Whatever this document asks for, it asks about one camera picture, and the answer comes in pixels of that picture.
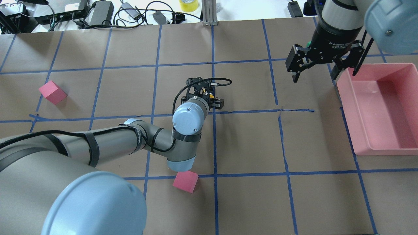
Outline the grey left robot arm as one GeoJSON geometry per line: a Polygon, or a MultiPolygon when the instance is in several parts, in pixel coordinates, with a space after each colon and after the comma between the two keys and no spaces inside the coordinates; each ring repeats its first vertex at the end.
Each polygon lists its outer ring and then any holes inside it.
{"type": "Polygon", "coordinates": [[[139,235],[147,206],[140,189],[98,164],[140,150],[190,170],[218,78],[189,78],[171,130],[140,119],[87,132],[47,130],[1,139],[2,235],[139,235]]]}

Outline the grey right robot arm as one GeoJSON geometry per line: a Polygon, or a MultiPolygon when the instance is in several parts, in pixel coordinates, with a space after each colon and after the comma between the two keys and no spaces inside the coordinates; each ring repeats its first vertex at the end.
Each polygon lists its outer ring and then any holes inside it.
{"type": "Polygon", "coordinates": [[[332,79],[357,68],[367,32],[390,55],[417,51],[416,0],[327,0],[317,17],[224,21],[211,29],[223,112],[339,109],[332,79]]]}

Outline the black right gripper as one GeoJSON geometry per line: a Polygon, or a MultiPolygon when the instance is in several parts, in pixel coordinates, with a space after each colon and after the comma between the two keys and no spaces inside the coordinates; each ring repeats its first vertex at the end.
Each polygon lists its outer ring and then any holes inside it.
{"type": "Polygon", "coordinates": [[[298,82],[302,71],[316,64],[334,62],[330,73],[335,81],[340,72],[358,65],[363,56],[364,46],[356,39],[356,29],[338,29],[326,22],[319,22],[315,28],[309,47],[294,44],[285,61],[287,72],[294,83],[298,82]]]}

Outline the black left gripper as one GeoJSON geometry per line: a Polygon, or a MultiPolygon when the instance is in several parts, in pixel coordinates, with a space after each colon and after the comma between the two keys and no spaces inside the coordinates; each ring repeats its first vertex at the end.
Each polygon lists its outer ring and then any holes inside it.
{"type": "Polygon", "coordinates": [[[201,77],[186,80],[185,102],[194,97],[203,98],[210,105],[210,108],[221,110],[224,107],[224,99],[213,98],[209,100],[208,93],[214,94],[214,87],[211,85],[211,81],[203,80],[201,77]]]}

